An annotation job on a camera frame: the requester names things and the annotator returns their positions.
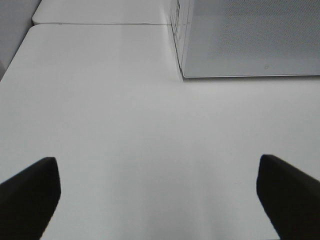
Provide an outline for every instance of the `table surface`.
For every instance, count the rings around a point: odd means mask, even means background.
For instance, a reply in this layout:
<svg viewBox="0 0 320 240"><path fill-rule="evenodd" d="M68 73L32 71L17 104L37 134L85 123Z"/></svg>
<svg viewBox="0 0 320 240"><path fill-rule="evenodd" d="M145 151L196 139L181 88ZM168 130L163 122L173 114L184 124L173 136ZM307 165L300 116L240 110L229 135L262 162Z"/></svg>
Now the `table surface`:
<svg viewBox="0 0 320 240"><path fill-rule="evenodd" d="M320 179L320 81L181 81L169 26L38 25L0 82L0 182L57 158L43 240L278 239L262 154Z"/></svg>
<svg viewBox="0 0 320 240"><path fill-rule="evenodd" d="M170 4L171 0L42 0L33 22L168 25Z"/></svg>

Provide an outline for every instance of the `white table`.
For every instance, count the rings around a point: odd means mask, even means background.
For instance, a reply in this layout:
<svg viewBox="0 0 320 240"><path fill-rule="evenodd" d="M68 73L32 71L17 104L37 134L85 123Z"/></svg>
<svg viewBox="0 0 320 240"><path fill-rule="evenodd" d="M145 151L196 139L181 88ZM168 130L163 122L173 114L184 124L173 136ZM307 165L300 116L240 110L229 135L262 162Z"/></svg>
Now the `white table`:
<svg viewBox="0 0 320 240"><path fill-rule="evenodd" d="M320 81L181 82L168 26L39 25L0 83L0 182L57 158L43 240L277 239L262 154L320 179Z"/></svg>
<svg viewBox="0 0 320 240"><path fill-rule="evenodd" d="M171 0L42 0L35 24L169 24Z"/></svg>

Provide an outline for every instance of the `perforated metal panel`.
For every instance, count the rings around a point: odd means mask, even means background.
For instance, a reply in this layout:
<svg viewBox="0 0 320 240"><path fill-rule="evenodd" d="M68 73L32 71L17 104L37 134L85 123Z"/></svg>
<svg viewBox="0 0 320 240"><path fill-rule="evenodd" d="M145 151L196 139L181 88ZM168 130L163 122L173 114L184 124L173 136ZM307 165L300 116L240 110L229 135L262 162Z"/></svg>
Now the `perforated metal panel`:
<svg viewBox="0 0 320 240"><path fill-rule="evenodd" d="M320 74L319 0L183 4L185 29L175 41L185 77Z"/></svg>

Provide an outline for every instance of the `black object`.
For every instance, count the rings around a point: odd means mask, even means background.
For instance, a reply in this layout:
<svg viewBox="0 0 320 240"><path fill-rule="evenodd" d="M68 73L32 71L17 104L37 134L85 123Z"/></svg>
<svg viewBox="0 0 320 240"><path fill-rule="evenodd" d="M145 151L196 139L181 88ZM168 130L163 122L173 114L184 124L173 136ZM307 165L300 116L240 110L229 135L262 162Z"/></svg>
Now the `black object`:
<svg viewBox="0 0 320 240"><path fill-rule="evenodd" d="M61 195L58 165L43 158L0 184L0 240L38 240Z"/></svg>
<svg viewBox="0 0 320 240"><path fill-rule="evenodd" d="M281 240L320 240L319 181L274 155L263 155L256 191Z"/></svg>

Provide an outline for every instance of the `white wall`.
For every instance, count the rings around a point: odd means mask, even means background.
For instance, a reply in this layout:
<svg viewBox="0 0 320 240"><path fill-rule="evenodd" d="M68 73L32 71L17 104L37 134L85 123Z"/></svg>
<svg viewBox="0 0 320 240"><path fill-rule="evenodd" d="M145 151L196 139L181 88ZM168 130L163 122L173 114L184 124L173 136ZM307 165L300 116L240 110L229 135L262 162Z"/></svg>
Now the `white wall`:
<svg viewBox="0 0 320 240"><path fill-rule="evenodd" d="M41 0L0 0L0 79L8 68Z"/></svg>

